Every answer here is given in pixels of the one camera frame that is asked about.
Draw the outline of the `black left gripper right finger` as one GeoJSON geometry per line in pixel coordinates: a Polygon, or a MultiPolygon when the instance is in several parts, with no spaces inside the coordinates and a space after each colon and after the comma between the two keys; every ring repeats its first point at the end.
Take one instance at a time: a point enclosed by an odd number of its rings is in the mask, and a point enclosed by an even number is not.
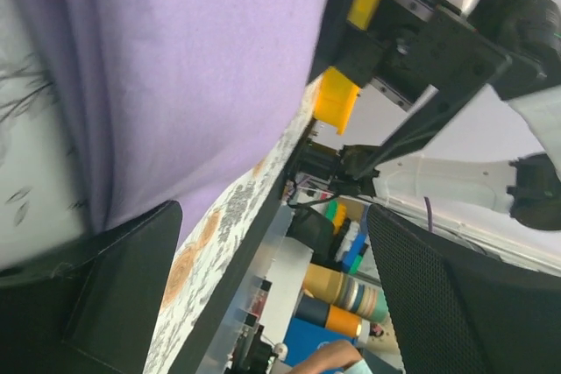
{"type": "Polygon", "coordinates": [[[367,228],[408,373],[558,373],[560,279],[373,204],[367,228]]]}

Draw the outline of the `person forearm in background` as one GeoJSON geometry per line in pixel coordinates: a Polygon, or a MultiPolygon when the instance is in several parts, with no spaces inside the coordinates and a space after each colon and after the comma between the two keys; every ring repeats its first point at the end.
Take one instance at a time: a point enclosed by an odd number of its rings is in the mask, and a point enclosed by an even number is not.
{"type": "Polygon", "coordinates": [[[373,374],[359,351],[348,341],[330,342],[293,367],[290,374],[319,374],[341,369],[343,373],[373,374]]]}

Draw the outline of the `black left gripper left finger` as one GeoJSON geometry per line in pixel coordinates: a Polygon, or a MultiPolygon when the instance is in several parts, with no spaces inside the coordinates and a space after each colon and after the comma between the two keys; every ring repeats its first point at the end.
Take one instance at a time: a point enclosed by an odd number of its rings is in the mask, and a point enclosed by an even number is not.
{"type": "Polygon", "coordinates": [[[3,373],[140,373],[182,211],[168,201],[1,271],[3,373]]]}

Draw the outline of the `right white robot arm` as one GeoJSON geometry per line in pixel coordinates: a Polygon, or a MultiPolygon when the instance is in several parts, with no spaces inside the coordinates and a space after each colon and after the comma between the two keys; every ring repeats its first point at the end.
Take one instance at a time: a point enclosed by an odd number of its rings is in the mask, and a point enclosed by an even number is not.
{"type": "Polygon", "coordinates": [[[551,0],[328,0],[310,70],[314,117],[339,131],[365,86],[408,112],[381,144],[309,143],[299,169],[335,196],[441,197],[560,227],[560,9],[551,0]],[[515,111],[539,154],[494,162],[422,150],[484,87],[515,111]]]}

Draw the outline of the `lavender t shirt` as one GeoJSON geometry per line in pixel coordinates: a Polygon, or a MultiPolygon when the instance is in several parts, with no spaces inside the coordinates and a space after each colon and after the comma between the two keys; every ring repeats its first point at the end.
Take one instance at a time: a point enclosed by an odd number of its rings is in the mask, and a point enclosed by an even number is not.
{"type": "Polygon", "coordinates": [[[177,200],[189,232],[300,107],[325,0],[18,0],[96,231],[177,200]]]}

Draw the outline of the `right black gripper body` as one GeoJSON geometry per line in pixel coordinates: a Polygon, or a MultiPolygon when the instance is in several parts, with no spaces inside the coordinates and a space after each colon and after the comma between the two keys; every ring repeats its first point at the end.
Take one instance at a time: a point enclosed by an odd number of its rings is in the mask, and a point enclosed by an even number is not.
{"type": "Polygon", "coordinates": [[[348,21],[353,0],[328,0],[309,76],[335,67],[403,108],[436,92],[379,146],[309,145],[309,173],[367,181],[419,152],[486,85],[548,142],[548,1],[479,0],[464,14],[443,0],[380,0],[366,29],[348,21]]]}

